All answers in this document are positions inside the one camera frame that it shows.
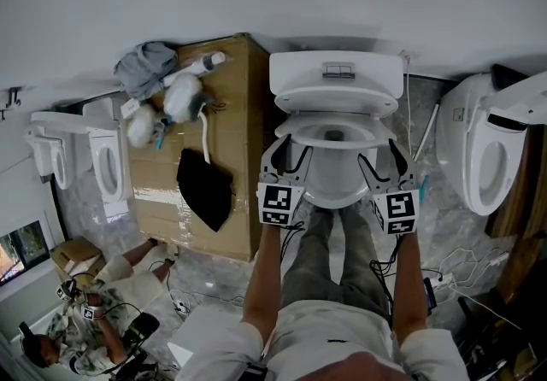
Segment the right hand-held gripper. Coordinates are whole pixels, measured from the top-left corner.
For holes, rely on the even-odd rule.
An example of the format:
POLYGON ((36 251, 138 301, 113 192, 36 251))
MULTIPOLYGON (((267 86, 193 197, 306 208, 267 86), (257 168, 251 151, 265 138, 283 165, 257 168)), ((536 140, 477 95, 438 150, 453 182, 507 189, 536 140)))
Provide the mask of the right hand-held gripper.
POLYGON ((373 194, 373 214, 385 235, 405 235, 416 231, 420 215, 420 194, 415 188, 415 161, 412 155, 393 139, 389 139, 395 171, 391 179, 396 180, 400 191, 387 192, 387 179, 381 178, 368 158, 357 157, 363 177, 373 194))

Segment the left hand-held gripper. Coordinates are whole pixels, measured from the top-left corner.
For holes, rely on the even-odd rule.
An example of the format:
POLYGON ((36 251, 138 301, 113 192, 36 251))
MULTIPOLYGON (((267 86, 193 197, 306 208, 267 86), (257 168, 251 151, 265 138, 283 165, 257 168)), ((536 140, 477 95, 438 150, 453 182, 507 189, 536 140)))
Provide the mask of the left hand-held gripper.
POLYGON ((291 226, 302 200, 304 183, 312 158, 312 147, 305 146, 294 168, 288 169, 287 153, 291 134, 273 142, 261 158, 261 180, 257 184, 259 220, 271 226, 291 226))

